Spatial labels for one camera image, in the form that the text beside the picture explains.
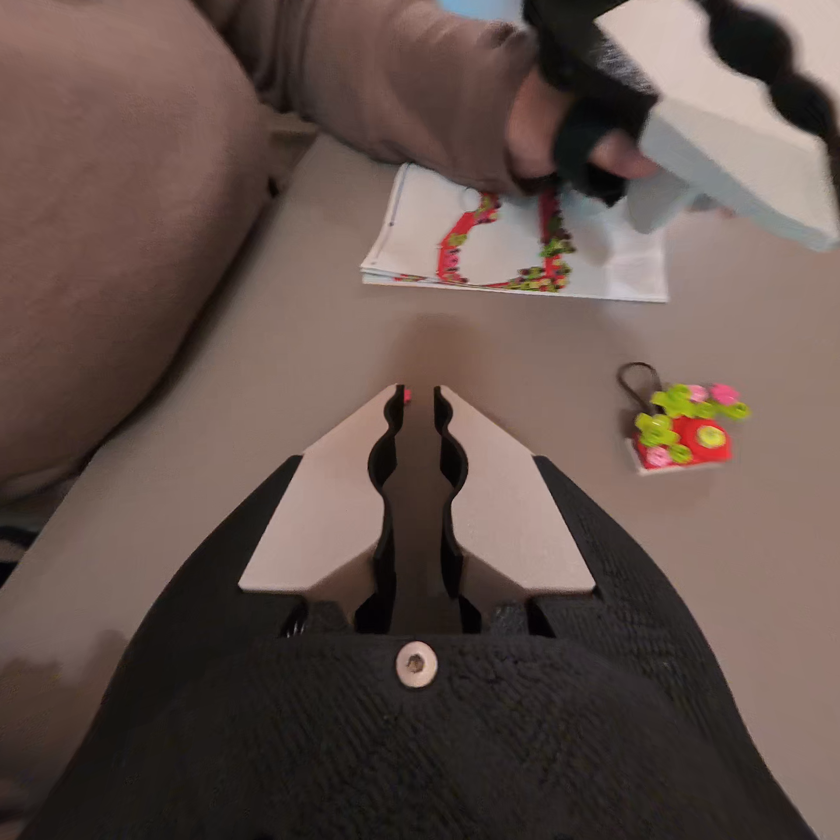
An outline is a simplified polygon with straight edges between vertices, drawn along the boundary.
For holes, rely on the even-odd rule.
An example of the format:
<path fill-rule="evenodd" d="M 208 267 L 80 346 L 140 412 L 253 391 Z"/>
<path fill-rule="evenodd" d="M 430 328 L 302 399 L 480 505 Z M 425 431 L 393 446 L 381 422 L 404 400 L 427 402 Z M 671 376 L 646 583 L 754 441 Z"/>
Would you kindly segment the light blue object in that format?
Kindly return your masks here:
<path fill-rule="evenodd" d="M 523 1 L 437 1 L 445 11 L 481 21 L 523 23 Z"/>

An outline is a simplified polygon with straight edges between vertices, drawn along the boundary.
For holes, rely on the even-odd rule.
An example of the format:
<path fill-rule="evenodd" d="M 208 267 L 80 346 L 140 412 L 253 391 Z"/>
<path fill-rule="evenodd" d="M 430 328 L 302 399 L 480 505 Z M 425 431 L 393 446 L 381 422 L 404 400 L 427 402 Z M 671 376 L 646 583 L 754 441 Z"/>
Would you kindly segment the person's left hand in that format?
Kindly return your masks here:
<path fill-rule="evenodd" d="M 630 181 L 657 174 L 658 165 L 603 117 L 572 92 L 551 85 L 540 68 L 531 68 L 507 118 L 511 172 L 524 182 L 588 175 L 591 169 Z"/>

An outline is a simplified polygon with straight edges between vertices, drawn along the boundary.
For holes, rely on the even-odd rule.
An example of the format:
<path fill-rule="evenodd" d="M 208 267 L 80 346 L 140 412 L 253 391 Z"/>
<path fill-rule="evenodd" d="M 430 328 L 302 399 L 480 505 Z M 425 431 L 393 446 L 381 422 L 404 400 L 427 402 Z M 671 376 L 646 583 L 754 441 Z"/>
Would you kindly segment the red flowered lego piece with string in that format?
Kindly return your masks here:
<path fill-rule="evenodd" d="M 636 409 L 625 444 L 639 475 L 732 461 L 732 436 L 722 422 L 750 417 L 740 391 L 719 382 L 666 384 L 653 365 L 641 361 L 621 365 L 616 383 Z"/>

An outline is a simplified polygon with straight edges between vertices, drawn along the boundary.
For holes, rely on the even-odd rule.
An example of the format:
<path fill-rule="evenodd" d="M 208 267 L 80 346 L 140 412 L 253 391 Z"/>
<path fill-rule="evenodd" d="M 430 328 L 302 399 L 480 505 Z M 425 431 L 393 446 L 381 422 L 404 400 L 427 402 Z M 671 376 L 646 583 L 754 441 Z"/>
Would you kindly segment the lego instruction booklet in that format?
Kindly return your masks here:
<path fill-rule="evenodd" d="M 500 197 L 407 164 L 395 176 L 364 283 L 508 295 L 666 303 L 664 234 L 639 234 L 608 207 L 550 183 Z"/>

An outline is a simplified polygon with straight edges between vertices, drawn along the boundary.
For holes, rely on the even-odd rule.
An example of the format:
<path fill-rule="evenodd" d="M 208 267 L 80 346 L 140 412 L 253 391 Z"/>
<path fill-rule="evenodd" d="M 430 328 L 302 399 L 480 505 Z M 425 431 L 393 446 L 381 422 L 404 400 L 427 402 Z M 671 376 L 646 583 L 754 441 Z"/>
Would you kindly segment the person's brown clothed torso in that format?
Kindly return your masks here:
<path fill-rule="evenodd" d="M 268 198 L 278 2 L 2 2 L 2 504 L 154 391 Z"/>

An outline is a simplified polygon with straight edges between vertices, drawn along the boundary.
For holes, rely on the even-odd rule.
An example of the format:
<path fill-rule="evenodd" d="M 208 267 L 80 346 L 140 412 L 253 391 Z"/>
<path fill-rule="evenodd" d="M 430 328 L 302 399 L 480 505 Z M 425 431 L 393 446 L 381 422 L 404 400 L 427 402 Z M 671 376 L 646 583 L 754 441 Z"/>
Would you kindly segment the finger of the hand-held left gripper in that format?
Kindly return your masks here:
<path fill-rule="evenodd" d="M 828 89 L 799 70 L 795 43 L 768 12 L 732 1 L 696 2 L 707 16 L 707 39 L 730 70 L 762 83 L 784 121 L 823 142 L 831 174 L 838 173 L 837 106 Z"/>
<path fill-rule="evenodd" d="M 782 22 L 797 67 L 828 89 L 838 120 L 838 2 L 739 3 Z M 697 2 L 621 2 L 595 23 L 658 94 L 637 146 L 659 172 L 627 195 L 637 231 L 706 198 L 808 249 L 838 248 L 838 173 L 823 142 L 784 121 L 762 83 L 722 63 Z"/>

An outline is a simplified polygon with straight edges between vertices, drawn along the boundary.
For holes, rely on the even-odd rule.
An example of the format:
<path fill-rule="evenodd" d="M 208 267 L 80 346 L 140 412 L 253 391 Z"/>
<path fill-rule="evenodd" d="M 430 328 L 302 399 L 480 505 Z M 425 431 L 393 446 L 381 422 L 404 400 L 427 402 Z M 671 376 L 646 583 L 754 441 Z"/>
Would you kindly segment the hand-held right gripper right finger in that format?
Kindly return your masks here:
<path fill-rule="evenodd" d="M 447 594 L 489 617 L 505 602 L 591 595 L 595 581 L 536 455 L 445 385 L 434 388 L 451 486 L 440 550 Z"/>

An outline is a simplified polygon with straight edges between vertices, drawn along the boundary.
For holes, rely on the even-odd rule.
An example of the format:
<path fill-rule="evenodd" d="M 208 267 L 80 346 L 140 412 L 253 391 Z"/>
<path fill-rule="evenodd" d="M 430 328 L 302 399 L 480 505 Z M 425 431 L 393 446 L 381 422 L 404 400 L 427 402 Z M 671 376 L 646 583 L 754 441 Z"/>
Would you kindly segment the person's left forearm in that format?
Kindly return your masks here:
<path fill-rule="evenodd" d="M 199 1 L 258 99 L 386 163 L 520 192 L 506 148 L 513 102 L 537 62 L 525 27 L 436 2 Z"/>

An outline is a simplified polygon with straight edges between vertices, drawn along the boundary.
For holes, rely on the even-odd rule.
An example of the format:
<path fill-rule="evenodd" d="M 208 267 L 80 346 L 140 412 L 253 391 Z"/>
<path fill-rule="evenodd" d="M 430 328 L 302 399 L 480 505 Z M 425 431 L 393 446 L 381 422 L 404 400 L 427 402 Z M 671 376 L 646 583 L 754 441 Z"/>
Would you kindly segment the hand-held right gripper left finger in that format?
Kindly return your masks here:
<path fill-rule="evenodd" d="M 333 602 L 355 615 L 387 573 L 382 488 L 396 467 L 404 386 L 393 384 L 304 449 L 244 572 L 242 592 Z"/>

